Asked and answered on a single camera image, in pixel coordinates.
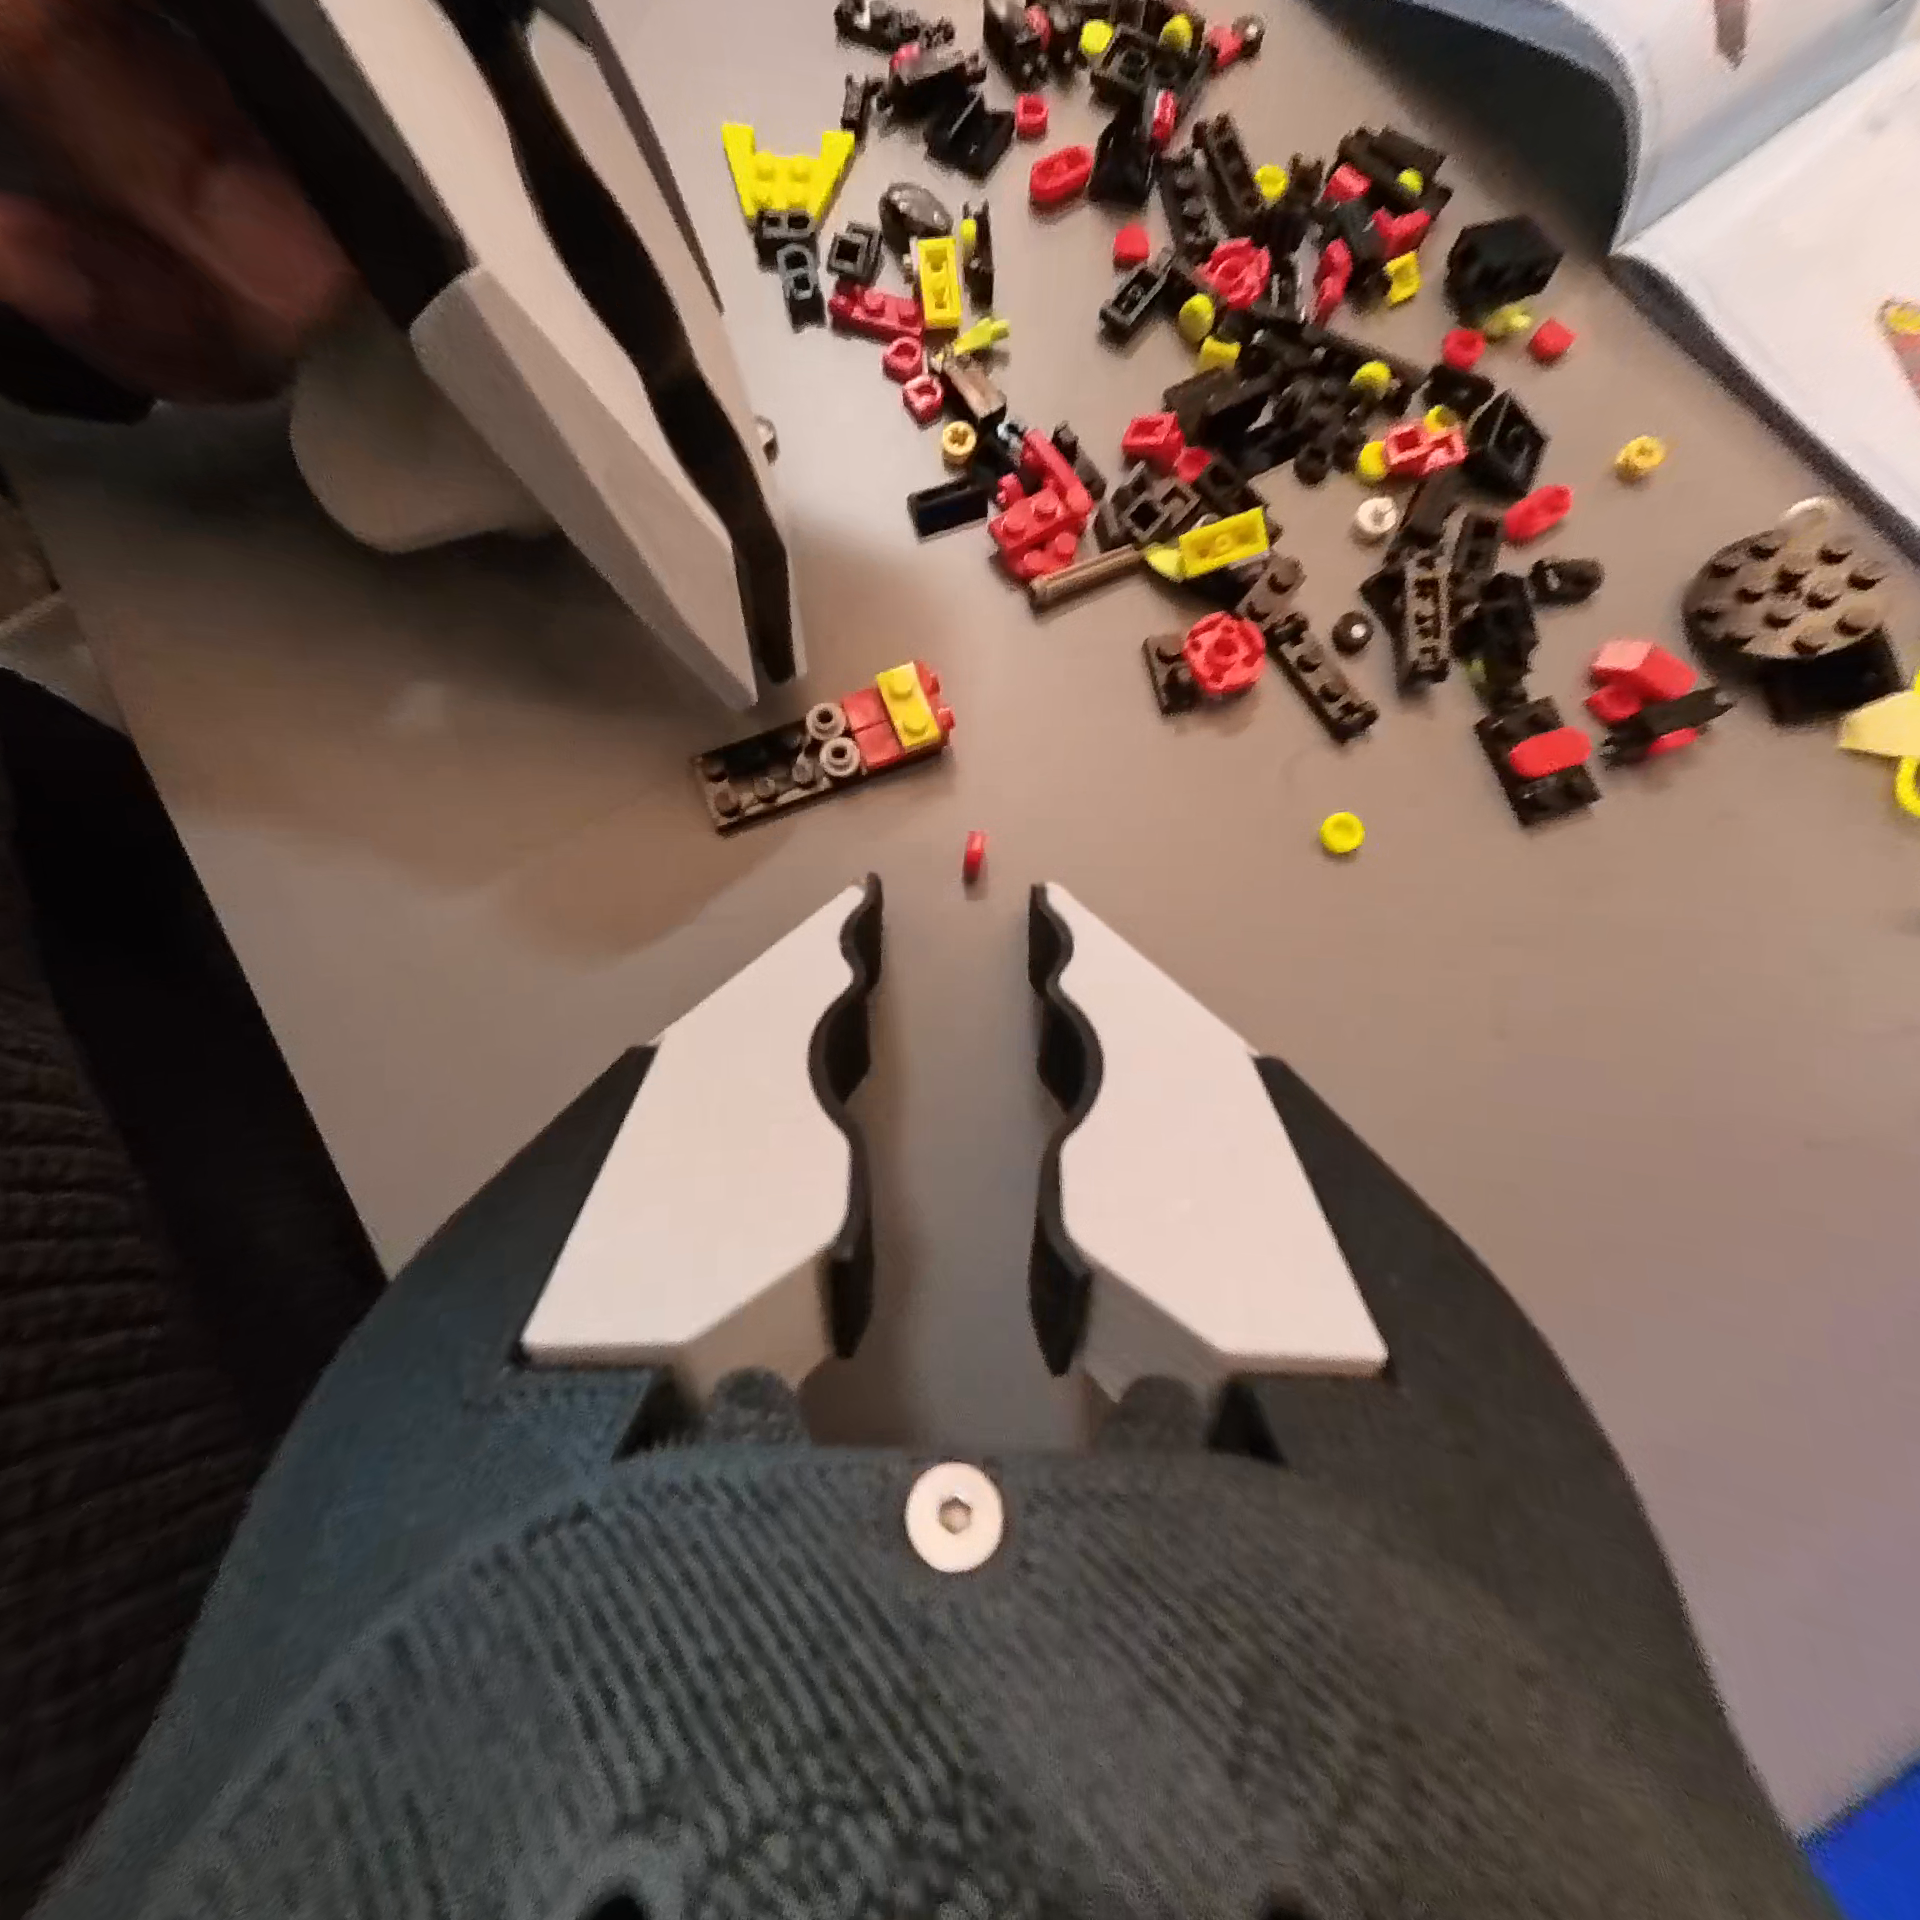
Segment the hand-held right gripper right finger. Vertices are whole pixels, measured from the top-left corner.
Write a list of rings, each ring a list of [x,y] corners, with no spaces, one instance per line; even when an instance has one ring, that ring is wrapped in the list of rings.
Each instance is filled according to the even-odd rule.
[[[1025,903],[1039,1159],[1025,1301],[1050,1375],[1118,1400],[1244,1377],[1378,1377],[1362,1301],[1272,1063],[1056,879]]]

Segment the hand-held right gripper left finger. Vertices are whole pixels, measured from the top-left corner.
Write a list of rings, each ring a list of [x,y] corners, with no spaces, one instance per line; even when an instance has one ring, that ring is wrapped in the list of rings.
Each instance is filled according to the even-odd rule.
[[[863,877],[672,1021],[520,1333],[538,1369],[654,1367],[690,1399],[788,1385],[873,1318],[870,1157],[882,887]]]

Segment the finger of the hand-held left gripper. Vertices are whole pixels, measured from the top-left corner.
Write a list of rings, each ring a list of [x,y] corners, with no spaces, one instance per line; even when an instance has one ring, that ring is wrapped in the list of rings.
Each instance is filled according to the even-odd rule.
[[[726,535],[751,684],[799,675],[799,617],[770,459],[665,147],[597,5],[529,5],[534,204],[638,379],[663,443]]]
[[[774,684],[749,681],[726,535],[538,216],[529,5],[322,6],[465,255],[412,324],[417,364],[641,628],[754,707]],[[640,5],[597,6],[640,95]]]

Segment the black red yellow lego assembly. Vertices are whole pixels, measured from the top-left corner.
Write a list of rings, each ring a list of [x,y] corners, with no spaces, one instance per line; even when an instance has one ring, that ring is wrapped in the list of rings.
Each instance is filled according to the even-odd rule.
[[[711,828],[742,832],[946,757],[953,709],[925,660],[884,668],[799,718],[687,759]]]

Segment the yellow lego wedge plate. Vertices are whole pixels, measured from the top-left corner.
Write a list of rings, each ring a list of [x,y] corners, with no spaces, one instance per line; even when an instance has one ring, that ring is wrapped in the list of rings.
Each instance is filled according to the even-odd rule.
[[[744,224],[756,224],[766,212],[799,212],[818,224],[847,176],[856,137],[830,127],[812,152],[772,152],[758,144],[751,125],[726,121],[722,147]]]

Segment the pile of loose lego pieces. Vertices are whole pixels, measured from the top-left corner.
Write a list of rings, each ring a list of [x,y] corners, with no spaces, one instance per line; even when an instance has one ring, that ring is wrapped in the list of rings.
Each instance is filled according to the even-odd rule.
[[[1453,326],[1429,364],[1336,324],[1417,296],[1445,215],[1446,158],[1401,127],[1358,127],[1330,163],[1264,164],[1234,111],[1193,104],[1270,41],[1257,11],[1193,5],[984,5],[965,48],[946,19],[839,5],[844,41],[884,65],[847,75],[837,127],[874,111],[921,125],[928,164],[975,184],[1012,140],[1046,127],[1048,75],[1080,64],[1097,137],[1032,158],[1037,220],[1079,206],[1160,206],[1160,233],[1118,227],[1095,341],[1129,351],[1154,328],[1193,358],[1159,404],[1127,420],[1103,473],[1070,423],[1008,400],[992,313],[992,206],[941,211],[921,181],[887,189],[870,222],[826,230],[799,212],[748,224],[792,328],[863,341],[916,430],[938,430],[946,478],[910,492],[918,539],[977,526],[997,574],[1042,612],[1112,577],[1193,595],[1193,622],[1142,641],[1164,715],[1220,709],[1274,664],[1340,745],[1378,720],[1346,660],[1388,636],[1398,693],[1458,664],[1479,701],[1473,739],[1521,824],[1592,805],[1599,765],[1693,747],[1729,709],[1672,647],[1608,639],[1570,721],[1529,684],[1537,612],[1583,603],[1602,567],[1510,548],[1572,508],[1542,486],[1546,438],[1510,391],[1480,377],[1484,339]]]

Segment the yellow lego wing piece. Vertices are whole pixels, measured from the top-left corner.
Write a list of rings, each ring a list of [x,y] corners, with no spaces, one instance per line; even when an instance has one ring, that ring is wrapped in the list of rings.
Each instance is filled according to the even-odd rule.
[[[1904,815],[1918,817],[1918,684],[1847,713],[1834,747],[1889,760],[1892,803]]]

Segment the round black lego plate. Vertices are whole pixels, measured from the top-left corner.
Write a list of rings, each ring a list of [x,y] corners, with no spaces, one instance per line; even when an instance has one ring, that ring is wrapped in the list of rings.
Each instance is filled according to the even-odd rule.
[[[1905,687],[1888,611],[1888,567],[1850,533],[1798,518],[1711,553],[1684,589],[1682,625],[1773,725],[1807,728]]]

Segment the lego instruction booklet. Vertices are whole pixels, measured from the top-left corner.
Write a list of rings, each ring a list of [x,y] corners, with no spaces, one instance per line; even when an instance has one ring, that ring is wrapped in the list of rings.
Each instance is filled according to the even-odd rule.
[[[1606,208],[1608,268],[1914,557],[1914,5],[1318,9]]]

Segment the person's left hand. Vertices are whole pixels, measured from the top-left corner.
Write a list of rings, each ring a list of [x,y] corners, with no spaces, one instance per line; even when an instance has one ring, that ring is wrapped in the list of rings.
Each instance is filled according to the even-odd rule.
[[[4,310],[150,400],[277,395],[356,307],[346,253],[156,5],[4,1]]]

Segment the blue plastic bin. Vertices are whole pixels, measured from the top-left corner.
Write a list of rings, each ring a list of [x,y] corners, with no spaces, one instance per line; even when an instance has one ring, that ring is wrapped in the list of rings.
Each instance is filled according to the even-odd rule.
[[[1918,1918],[1918,1767],[1806,1838],[1806,1853],[1848,1918]]]

